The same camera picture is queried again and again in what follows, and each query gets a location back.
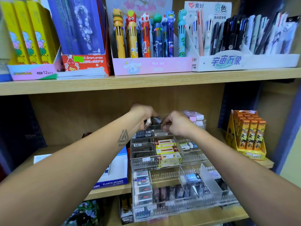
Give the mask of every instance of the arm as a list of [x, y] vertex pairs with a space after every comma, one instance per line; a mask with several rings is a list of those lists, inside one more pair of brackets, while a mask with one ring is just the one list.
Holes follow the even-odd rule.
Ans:
[[1, 225], [61, 225], [152, 115], [157, 114], [151, 106], [135, 105], [105, 127], [4, 181]]
[[173, 111], [163, 129], [194, 141], [258, 225], [301, 225], [301, 189]]

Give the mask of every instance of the yellow pencil box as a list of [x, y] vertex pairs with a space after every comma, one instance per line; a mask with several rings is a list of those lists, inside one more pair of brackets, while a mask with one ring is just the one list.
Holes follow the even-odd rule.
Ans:
[[17, 17], [21, 26], [30, 63], [42, 64], [42, 58], [36, 40], [36, 34], [35, 31], [33, 30], [33, 25], [31, 22], [27, 4], [20, 0], [15, 0], [13, 3], [15, 5]]
[[52, 64], [55, 60], [53, 41], [44, 7], [35, 2], [27, 1], [30, 18], [35, 30], [36, 39], [44, 64]]
[[29, 56], [23, 39], [21, 27], [13, 3], [0, 1], [3, 16], [6, 21], [18, 64], [30, 64]]

